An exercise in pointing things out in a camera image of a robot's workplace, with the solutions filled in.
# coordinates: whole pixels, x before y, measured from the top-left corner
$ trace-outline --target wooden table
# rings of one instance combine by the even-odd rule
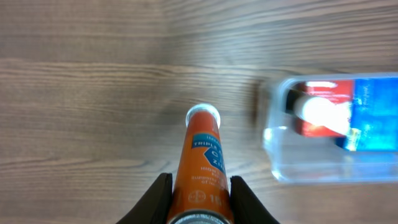
[[[398,2],[0,0],[0,223],[115,223],[175,174],[186,111],[223,116],[227,174],[281,223],[397,223],[398,186],[270,173],[257,87],[398,71]]]

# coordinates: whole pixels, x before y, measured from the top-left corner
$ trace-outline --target blue label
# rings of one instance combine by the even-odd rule
[[[204,156],[213,167],[225,174],[223,151],[217,138],[210,134],[196,134],[193,136],[192,149],[196,147],[207,147]]]

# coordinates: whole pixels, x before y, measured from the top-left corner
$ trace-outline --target transparent box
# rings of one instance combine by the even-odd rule
[[[298,83],[360,78],[398,78],[398,73],[294,76],[261,86],[258,115],[262,146],[278,181],[292,184],[398,181],[398,152],[350,152],[337,146],[335,138],[306,138],[296,133],[295,117],[285,112],[287,92]]]

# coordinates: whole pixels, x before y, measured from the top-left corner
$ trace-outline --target clear plastic bin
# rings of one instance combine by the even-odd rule
[[[398,153],[349,152],[338,147],[334,138],[306,138],[295,132],[294,116],[285,113],[287,92],[298,83],[391,77],[398,78],[398,73],[296,76],[261,86],[262,146],[274,177],[293,184],[398,181]]]

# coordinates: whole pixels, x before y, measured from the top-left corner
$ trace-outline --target blue package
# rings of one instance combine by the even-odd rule
[[[397,151],[398,78],[355,80],[349,151]]]

